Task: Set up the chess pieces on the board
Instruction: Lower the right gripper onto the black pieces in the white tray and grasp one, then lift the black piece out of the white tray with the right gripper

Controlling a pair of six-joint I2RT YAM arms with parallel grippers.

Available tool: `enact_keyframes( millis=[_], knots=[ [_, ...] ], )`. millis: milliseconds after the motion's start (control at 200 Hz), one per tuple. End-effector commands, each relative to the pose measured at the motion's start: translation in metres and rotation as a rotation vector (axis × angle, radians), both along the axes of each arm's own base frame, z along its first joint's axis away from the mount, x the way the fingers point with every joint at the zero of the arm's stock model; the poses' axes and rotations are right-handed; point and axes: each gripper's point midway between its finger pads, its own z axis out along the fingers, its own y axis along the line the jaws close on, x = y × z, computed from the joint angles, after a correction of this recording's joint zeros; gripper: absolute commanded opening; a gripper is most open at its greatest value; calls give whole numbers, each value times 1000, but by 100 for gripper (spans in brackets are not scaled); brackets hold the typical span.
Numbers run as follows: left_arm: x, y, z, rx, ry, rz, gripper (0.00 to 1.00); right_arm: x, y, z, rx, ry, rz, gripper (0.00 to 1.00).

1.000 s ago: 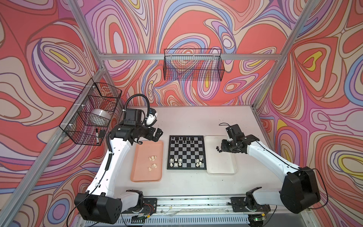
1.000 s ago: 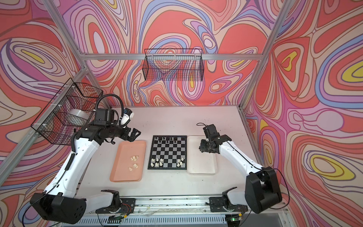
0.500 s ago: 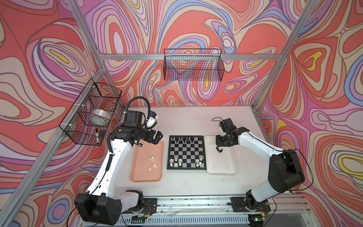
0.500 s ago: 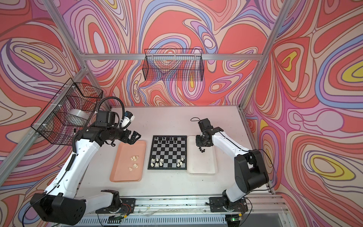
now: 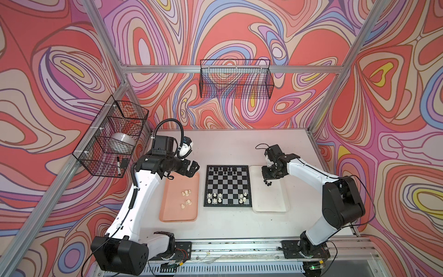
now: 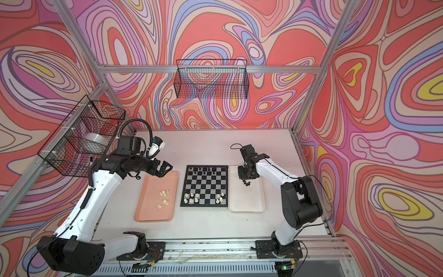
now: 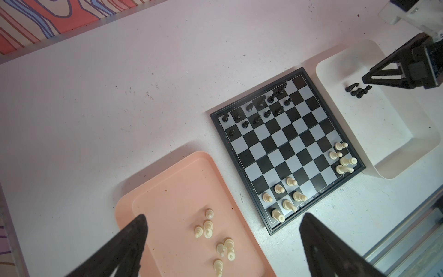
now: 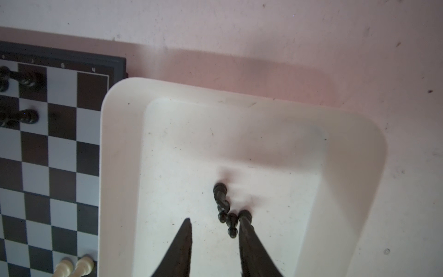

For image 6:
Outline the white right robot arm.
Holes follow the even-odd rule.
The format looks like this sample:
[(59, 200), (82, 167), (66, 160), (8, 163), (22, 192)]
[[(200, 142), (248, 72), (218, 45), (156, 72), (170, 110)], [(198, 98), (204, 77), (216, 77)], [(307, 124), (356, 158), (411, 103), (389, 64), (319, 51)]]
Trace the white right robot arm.
[(265, 154), (241, 151), (243, 166), (238, 168), (241, 180), (265, 178), (280, 189), (284, 221), (272, 234), (280, 247), (295, 241), (297, 235), (323, 215), (323, 208), (313, 180), (291, 174)]

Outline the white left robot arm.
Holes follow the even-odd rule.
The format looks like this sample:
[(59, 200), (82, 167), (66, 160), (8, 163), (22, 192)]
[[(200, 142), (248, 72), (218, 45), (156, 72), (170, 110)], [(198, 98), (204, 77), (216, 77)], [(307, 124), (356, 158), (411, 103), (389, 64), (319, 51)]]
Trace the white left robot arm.
[(103, 243), (92, 242), (96, 224), (106, 205), (127, 175), (146, 172), (162, 178), (172, 170), (168, 162), (135, 156), (105, 155), (88, 170), (88, 187), (73, 211), (52, 236), (42, 237), (36, 248), (54, 271), (90, 276), (103, 262), (123, 257), (135, 260), (149, 252), (145, 234), (124, 232), (120, 238)]

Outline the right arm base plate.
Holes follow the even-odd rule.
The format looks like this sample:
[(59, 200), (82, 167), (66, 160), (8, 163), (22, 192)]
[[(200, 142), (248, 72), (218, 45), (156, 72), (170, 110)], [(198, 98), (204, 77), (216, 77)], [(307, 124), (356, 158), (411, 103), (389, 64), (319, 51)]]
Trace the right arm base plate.
[(299, 241), (282, 246), (275, 239), (257, 240), (251, 249), (256, 252), (258, 259), (292, 259), (297, 261), (303, 258)]

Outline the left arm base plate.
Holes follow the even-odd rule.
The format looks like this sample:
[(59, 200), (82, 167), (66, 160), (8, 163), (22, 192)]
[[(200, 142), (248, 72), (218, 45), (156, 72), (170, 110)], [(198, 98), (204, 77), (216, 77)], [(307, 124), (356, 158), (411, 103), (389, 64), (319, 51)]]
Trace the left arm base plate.
[(163, 259), (166, 243), (161, 241), (146, 242), (145, 246), (137, 246), (131, 253), (117, 257), (118, 261), (158, 262)]

